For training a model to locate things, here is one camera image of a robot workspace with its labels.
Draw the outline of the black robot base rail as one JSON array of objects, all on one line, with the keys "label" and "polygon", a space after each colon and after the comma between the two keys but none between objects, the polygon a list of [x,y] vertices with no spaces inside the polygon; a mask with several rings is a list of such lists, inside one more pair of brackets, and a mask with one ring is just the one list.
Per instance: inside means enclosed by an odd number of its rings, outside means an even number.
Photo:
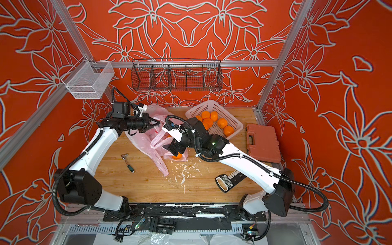
[{"label": "black robot base rail", "polygon": [[236,203],[134,203],[134,220],[123,221],[132,229],[143,218],[139,231],[157,233],[245,233],[251,225],[267,221],[266,212],[246,214]]}]

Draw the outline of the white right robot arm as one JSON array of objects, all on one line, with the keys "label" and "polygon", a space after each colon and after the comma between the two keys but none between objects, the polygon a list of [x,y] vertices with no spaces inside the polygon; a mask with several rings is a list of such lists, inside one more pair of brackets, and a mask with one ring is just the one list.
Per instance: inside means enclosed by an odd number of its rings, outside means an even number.
[{"label": "white right robot arm", "polygon": [[[317,188],[294,180],[293,172],[287,168],[279,170],[249,156],[226,138],[209,134],[204,125],[193,117],[184,120],[175,115],[165,118],[163,131],[173,137],[165,149],[174,156],[183,153],[187,148],[195,150],[196,157],[205,162],[225,164],[258,184],[262,191],[246,195],[242,202],[242,210],[249,214],[269,211],[275,215],[286,217],[289,210],[317,213],[329,206],[327,197]],[[292,205],[295,186],[302,187],[318,195],[322,204],[315,208],[301,208]]]}]

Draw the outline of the pink plastic bag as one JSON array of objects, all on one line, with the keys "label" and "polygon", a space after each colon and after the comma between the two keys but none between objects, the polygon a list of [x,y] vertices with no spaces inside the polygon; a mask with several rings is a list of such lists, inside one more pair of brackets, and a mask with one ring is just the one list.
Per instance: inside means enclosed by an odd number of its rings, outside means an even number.
[{"label": "pink plastic bag", "polygon": [[[155,126],[146,133],[132,131],[131,134],[126,133],[126,136],[138,150],[147,155],[155,163],[157,168],[166,177],[169,175],[169,171],[164,160],[173,160],[173,154],[163,147],[165,145],[169,145],[173,138],[168,133],[164,132],[162,127],[165,123],[165,118],[170,115],[170,112],[159,105],[152,104],[148,106],[147,113],[150,117],[159,120],[160,125]],[[181,161],[187,161],[188,150],[186,150],[182,155],[183,158]]]}]

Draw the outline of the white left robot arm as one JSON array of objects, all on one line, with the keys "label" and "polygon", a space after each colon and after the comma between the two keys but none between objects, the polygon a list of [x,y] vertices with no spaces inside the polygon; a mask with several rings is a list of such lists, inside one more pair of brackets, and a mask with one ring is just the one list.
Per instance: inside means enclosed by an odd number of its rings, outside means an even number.
[{"label": "white left robot arm", "polygon": [[118,220],[130,219],[128,198],[103,189],[95,178],[96,170],[111,145],[123,132],[145,133],[160,121],[148,113],[140,117],[112,117],[109,113],[98,123],[93,139],[80,155],[63,169],[56,171],[52,188],[55,209],[64,216],[75,216],[88,209],[103,211]]}]

